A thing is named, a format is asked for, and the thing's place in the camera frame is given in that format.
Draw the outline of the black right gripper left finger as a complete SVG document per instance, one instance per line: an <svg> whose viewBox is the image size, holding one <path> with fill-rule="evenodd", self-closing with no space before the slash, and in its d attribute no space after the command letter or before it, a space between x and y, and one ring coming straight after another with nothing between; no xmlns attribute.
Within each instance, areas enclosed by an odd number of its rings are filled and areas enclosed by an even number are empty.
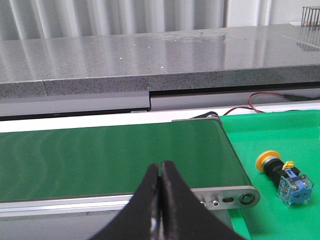
<svg viewBox="0 0 320 240"><path fill-rule="evenodd" d="M147 171L128 204L92 240L157 240L160 232L159 168Z"/></svg>

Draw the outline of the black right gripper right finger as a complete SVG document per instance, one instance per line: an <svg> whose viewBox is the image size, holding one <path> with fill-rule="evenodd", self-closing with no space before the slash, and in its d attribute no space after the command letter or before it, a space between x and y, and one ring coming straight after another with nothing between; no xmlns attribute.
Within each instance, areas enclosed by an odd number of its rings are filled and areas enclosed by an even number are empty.
<svg viewBox="0 0 320 240"><path fill-rule="evenodd" d="M161 164L162 221L166 240L242 240L192 193L173 161Z"/></svg>

